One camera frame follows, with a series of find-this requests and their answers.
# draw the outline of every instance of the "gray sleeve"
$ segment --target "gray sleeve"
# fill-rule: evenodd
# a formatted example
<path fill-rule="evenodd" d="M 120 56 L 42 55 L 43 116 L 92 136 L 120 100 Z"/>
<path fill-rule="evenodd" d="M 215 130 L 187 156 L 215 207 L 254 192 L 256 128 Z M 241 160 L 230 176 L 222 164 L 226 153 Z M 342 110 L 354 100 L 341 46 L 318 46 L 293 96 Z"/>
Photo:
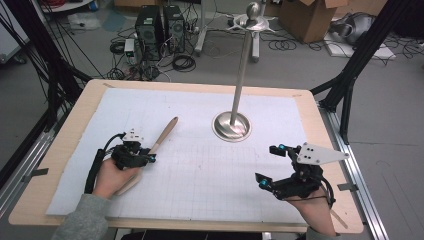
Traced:
<path fill-rule="evenodd" d="M 102 239 L 108 228 L 105 214 L 109 204 L 110 200 L 83 194 L 75 211 L 56 229 L 52 240 Z"/>
<path fill-rule="evenodd" d="M 316 232 L 311 227 L 308 227 L 306 231 L 306 240 L 342 240 L 342 236 L 337 233 L 336 237 L 329 237 Z"/>

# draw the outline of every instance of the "grid paper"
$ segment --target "grid paper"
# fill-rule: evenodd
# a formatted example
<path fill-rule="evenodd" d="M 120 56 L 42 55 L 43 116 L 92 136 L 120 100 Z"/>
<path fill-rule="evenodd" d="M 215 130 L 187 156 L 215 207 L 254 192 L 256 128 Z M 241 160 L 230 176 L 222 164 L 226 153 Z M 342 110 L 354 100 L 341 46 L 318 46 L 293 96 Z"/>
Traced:
<path fill-rule="evenodd" d="M 68 161 L 48 215 L 72 212 L 98 148 L 131 128 L 151 147 L 175 116 L 177 125 L 159 147 L 157 161 L 133 188 L 115 196 L 109 217 L 237 222 L 304 223 L 286 202 L 261 190 L 255 172 L 279 180 L 293 173 L 289 158 L 269 146 L 303 144 L 306 137 L 292 98 L 242 95 L 239 112 L 252 125 L 246 140 L 229 143 L 212 119 L 231 109 L 232 94 L 108 89 Z M 121 144 L 114 140 L 110 146 Z"/>

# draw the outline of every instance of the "hand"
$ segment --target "hand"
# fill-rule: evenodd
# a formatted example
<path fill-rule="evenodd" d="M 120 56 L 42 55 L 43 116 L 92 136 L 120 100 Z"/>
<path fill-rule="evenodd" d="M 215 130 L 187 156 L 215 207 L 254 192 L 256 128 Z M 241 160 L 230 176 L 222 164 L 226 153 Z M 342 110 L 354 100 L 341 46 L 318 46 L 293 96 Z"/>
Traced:
<path fill-rule="evenodd" d="M 331 237 L 336 236 L 333 221 L 331 220 L 330 207 L 322 188 L 312 192 L 306 199 L 289 197 L 285 200 L 297 208 L 306 223 L 316 232 Z"/>
<path fill-rule="evenodd" d="M 93 190 L 93 195 L 110 199 L 116 191 L 121 189 L 139 171 L 140 168 L 119 170 L 115 165 L 115 160 L 112 158 L 103 161 L 100 171 L 97 174 L 96 187 Z"/>

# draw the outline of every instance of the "table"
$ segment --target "table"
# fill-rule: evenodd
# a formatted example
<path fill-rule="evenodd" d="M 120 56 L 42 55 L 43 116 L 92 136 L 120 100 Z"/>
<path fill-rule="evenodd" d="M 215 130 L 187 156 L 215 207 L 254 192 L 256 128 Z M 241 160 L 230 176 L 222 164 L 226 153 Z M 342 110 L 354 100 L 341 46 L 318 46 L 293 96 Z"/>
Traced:
<path fill-rule="evenodd" d="M 57 134 L 49 151 L 38 169 L 48 168 L 47 175 L 35 176 L 28 184 L 9 222 L 16 225 L 56 226 L 63 217 L 45 215 L 57 186 L 62 170 L 70 159 L 88 122 L 96 110 L 103 93 L 108 88 L 132 88 L 163 91 L 234 93 L 234 86 L 197 85 L 157 82 L 126 82 L 114 80 L 92 80 L 85 87 L 72 112 Z M 321 119 L 316 102 L 307 90 L 244 87 L 242 94 L 261 96 L 290 97 L 296 101 L 304 131 L 309 143 L 332 148 L 330 138 Z M 339 191 L 338 184 L 346 183 L 339 163 L 323 166 L 326 178 L 335 190 L 336 204 L 332 210 L 336 231 L 340 233 L 360 233 L 362 221 L 349 191 Z M 144 229 L 179 229 L 210 231 L 254 231 L 254 232 L 301 232 L 304 224 L 213 222 L 213 221 L 173 221 L 151 219 L 108 219 L 110 227 Z"/>

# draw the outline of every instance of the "aluminum frame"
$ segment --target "aluminum frame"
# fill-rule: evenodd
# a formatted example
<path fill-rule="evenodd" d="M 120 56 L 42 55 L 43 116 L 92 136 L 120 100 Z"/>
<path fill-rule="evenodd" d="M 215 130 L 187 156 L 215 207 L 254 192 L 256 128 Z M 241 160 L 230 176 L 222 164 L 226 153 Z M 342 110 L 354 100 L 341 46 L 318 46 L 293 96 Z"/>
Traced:
<path fill-rule="evenodd" d="M 63 123 L 63 120 L 66 118 L 63 109 L 58 111 L 57 121 L 53 127 L 50 128 L 50 131 L 42 132 L 37 140 L 25 155 L 24 159 L 18 165 L 18 167 L 13 172 L 13 175 L 9 178 L 7 183 L 0 191 L 0 219 L 3 217 L 5 212 L 9 209 L 10 205 L 13 203 L 15 198 L 18 196 L 18 193 L 21 192 L 21 189 L 26 187 L 27 182 L 24 181 L 26 178 L 32 177 L 32 172 L 37 168 L 39 163 L 43 160 L 47 150 L 50 148 L 54 138 L 56 137 L 59 129 Z"/>
<path fill-rule="evenodd" d="M 323 108 L 319 108 L 322 117 L 326 117 L 328 120 L 336 144 L 341 152 L 350 154 L 350 157 L 341 162 L 341 165 L 345 168 L 348 173 L 350 182 L 357 186 L 358 190 L 355 191 L 355 195 L 362 207 L 362 211 L 367 220 L 369 229 L 375 240 L 388 240 L 386 229 L 384 228 L 383 222 L 381 221 L 380 215 L 377 212 L 377 208 L 374 205 L 371 194 L 362 176 L 359 165 L 353 154 L 353 150 L 350 145 L 344 143 L 343 137 L 340 135 L 340 120 L 335 112 L 329 112 Z"/>

